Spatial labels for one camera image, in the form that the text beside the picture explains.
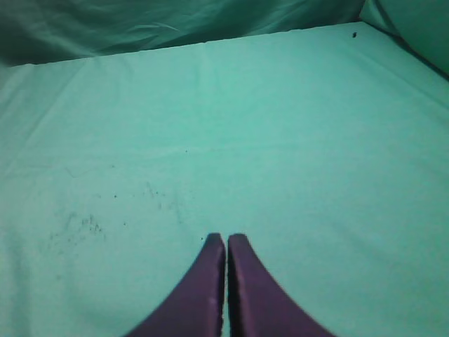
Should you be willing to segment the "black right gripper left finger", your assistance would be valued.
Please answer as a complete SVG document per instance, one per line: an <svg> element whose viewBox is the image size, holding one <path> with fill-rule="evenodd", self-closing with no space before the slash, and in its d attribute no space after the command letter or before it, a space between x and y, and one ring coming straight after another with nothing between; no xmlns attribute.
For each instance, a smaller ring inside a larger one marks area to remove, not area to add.
<svg viewBox="0 0 449 337"><path fill-rule="evenodd" d="M166 299L128 336L220 336L225 294L225 245L205 239L195 261Z"/></svg>

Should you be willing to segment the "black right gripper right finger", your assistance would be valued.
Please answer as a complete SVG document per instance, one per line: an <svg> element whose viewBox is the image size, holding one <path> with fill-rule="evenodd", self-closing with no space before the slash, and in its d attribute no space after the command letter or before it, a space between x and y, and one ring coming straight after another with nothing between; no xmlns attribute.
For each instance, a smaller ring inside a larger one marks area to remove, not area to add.
<svg viewBox="0 0 449 337"><path fill-rule="evenodd" d="M231 336L332 336L278 285L244 234L228 239Z"/></svg>

